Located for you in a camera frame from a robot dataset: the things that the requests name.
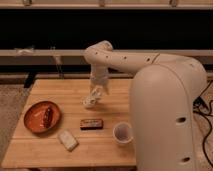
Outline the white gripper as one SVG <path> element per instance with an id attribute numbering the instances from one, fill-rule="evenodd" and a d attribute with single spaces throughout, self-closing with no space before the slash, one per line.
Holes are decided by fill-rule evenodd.
<path id="1" fill-rule="evenodd" d="M 104 89 L 104 92 L 109 95 L 108 89 L 108 78 L 107 77 L 90 77 L 90 96 L 95 96 L 96 86 L 101 86 Z"/>

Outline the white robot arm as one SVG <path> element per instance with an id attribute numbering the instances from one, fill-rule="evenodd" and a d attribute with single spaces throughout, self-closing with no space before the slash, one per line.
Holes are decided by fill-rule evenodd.
<path id="1" fill-rule="evenodd" d="M 105 87 L 107 70 L 133 75 L 130 119 L 138 171 L 199 171 L 193 130 L 193 102 L 207 84 L 196 59 L 165 53 L 114 51 L 101 41 L 84 51 L 91 85 Z"/>

